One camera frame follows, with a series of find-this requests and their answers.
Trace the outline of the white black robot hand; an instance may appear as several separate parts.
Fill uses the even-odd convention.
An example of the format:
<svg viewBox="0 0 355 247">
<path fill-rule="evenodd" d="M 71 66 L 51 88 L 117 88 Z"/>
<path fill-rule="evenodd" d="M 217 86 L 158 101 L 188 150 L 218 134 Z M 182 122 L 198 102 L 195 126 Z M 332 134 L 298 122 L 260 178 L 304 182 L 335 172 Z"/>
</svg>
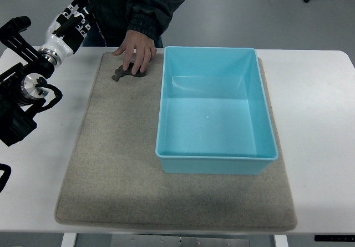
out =
<svg viewBox="0 0 355 247">
<path fill-rule="evenodd" d="M 94 6 L 79 5 L 76 0 L 58 14 L 45 33 L 39 53 L 54 67 L 77 52 L 92 28 Z"/>
</svg>

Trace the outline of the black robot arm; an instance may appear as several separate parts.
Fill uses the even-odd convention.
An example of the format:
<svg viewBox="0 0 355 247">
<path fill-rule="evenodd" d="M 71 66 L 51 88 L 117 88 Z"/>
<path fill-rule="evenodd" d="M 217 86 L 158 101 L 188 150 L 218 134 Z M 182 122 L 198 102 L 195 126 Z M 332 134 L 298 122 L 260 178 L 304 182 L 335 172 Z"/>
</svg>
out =
<svg viewBox="0 0 355 247">
<path fill-rule="evenodd" d="M 63 97 L 57 87 L 47 82 L 57 63 L 54 55 L 37 51 L 20 35 L 30 25 L 27 16 L 20 16 L 1 27 L 1 43 L 27 62 L 1 73 L 1 141 L 7 146 L 35 130 L 35 115 L 51 109 Z"/>
</svg>

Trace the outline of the person's bare hand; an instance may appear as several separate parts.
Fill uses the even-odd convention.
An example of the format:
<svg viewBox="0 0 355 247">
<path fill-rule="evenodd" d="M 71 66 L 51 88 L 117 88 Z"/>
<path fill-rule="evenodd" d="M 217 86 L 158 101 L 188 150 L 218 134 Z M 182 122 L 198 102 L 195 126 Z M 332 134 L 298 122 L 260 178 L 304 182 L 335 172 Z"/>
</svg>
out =
<svg viewBox="0 0 355 247">
<path fill-rule="evenodd" d="M 129 64 L 135 55 L 131 73 L 136 75 L 137 72 L 144 73 L 147 70 L 149 63 L 155 58 L 156 53 L 157 48 L 151 38 L 140 32 L 128 30 L 122 44 L 112 54 L 115 56 L 124 55 L 124 71 L 128 70 Z"/>
</svg>

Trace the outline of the dark jacket sleeve forearm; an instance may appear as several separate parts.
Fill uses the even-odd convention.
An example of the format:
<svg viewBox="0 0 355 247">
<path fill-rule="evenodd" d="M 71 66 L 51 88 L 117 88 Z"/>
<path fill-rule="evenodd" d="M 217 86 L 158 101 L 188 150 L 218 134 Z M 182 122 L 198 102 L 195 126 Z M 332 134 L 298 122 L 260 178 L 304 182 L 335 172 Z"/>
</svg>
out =
<svg viewBox="0 0 355 247">
<path fill-rule="evenodd" d="M 174 12 L 185 0 L 127 0 L 128 30 L 156 41 L 168 28 Z"/>
</svg>

